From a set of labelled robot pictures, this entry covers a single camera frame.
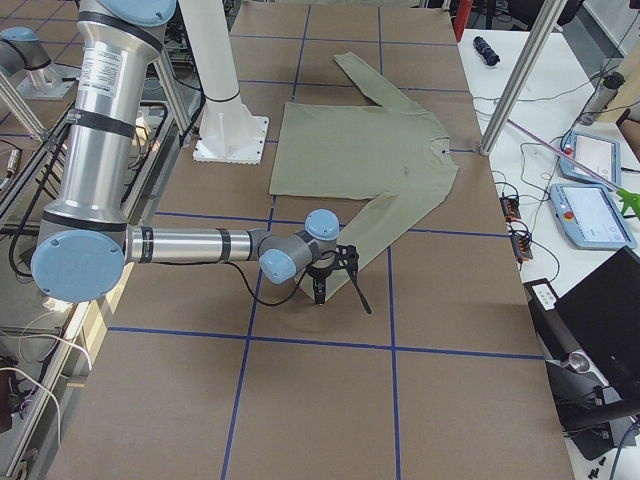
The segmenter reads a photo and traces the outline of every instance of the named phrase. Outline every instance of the black chair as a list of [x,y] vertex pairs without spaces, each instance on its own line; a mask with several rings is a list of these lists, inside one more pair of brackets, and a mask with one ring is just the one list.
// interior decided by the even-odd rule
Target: black chair
[[[527,30],[531,30],[543,3],[544,0],[509,0],[509,15],[524,23]],[[573,20],[583,3],[584,0],[569,0],[558,18],[558,25]]]

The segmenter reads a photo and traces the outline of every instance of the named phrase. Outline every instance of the blue and white device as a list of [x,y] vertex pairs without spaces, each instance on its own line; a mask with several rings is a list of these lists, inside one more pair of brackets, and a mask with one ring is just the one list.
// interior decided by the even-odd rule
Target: blue and white device
[[589,250],[636,248],[629,230],[604,185],[551,185],[551,203],[569,240]]
[[[569,132],[563,139],[561,149],[573,156],[585,167],[590,168],[610,182],[620,186],[620,144],[615,140],[596,137],[582,132]],[[580,182],[600,183],[586,172],[571,165],[560,157],[560,170],[566,178]]]

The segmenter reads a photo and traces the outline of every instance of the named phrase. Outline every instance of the computer monitor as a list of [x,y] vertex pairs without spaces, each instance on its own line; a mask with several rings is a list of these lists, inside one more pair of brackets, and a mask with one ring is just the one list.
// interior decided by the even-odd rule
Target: computer monitor
[[618,250],[555,307],[620,396],[640,398],[640,258]]

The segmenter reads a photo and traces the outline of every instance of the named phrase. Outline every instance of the red pole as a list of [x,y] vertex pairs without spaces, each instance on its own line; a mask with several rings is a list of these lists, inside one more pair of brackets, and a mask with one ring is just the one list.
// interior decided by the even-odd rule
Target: red pole
[[467,26],[469,21],[469,15],[471,15],[471,8],[473,7],[473,0],[461,0],[458,6],[458,13],[456,14],[456,21],[453,24],[453,33],[456,35],[456,42],[459,42],[462,38],[462,32]]

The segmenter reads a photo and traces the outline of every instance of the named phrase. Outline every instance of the white desk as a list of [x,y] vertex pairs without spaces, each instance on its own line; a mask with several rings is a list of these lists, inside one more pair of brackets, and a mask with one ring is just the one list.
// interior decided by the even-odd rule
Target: white desk
[[[500,56],[501,61],[496,67],[485,65],[482,58],[473,48],[472,41],[477,35],[482,36]],[[527,35],[528,33],[526,32],[465,31],[458,46],[469,87],[474,97],[496,98],[502,94]],[[587,80],[587,74],[580,67],[564,37],[559,33],[554,33],[549,38],[533,73],[520,94],[520,98],[553,97],[558,93],[571,90],[587,82]],[[564,134],[592,92],[593,87],[589,83],[575,92],[562,95],[553,100],[518,102],[510,118],[549,141],[556,136]],[[495,108],[495,102],[491,100],[475,99],[474,103],[476,110],[479,112],[492,113]],[[478,113],[477,116],[480,129],[484,132],[490,117],[482,113]],[[615,124],[596,123],[591,127],[580,126],[580,130],[618,140],[621,146],[622,165],[638,168],[636,157]],[[507,125],[491,152],[491,167],[494,171],[502,172],[506,177],[506,181],[513,184],[520,195],[526,194],[541,198],[542,191],[526,185],[520,178],[522,172],[520,145],[531,141],[530,138]],[[549,175],[554,173],[555,155],[543,147],[525,146],[524,148],[526,153],[524,178],[530,183],[539,185],[541,188],[546,187]],[[494,178],[496,181],[504,180],[500,173],[494,173]],[[553,174],[551,183],[574,182],[562,178],[556,171]],[[623,174],[622,186],[630,191],[639,191],[640,175]],[[502,185],[498,186],[498,191],[502,191]],[[512,191],[509,187],[506,187],[505,193],[510,194]],[[520,212],[522,221],[529,228],[533,227],[538,205],[539,202],[531,198],[525,197],[521,199]],[[628,222],[636,239],[640,239],[640,222],[637,219],[631,219]],[[560,261],[560,273],[553,282],[553,287],[559,295],[563,295],[570,290],[614,253],[612,251],[588,251],[574,248],[558,225],[550,202],[544,202],[540,207],[533,238],[551,250]],[[552,278],[556,271],[556,263],[553,258],[536,245],[533,245],[532,253],[534,259],[525,262],[522,267],[522,281],[526,282],[542,277]],[[615,451],[607,455],[607,462],[601,467],[597,464],[597,461],[586,461],[573,442],[567,440],[566,443],[576,479],[582,480],[586,478],[591,469],[595,467],[600,468],[599,478],[609,478]],[[638,478],[638,472],[640,472],[640,447],[625,448],[615,479],[635,480]]]

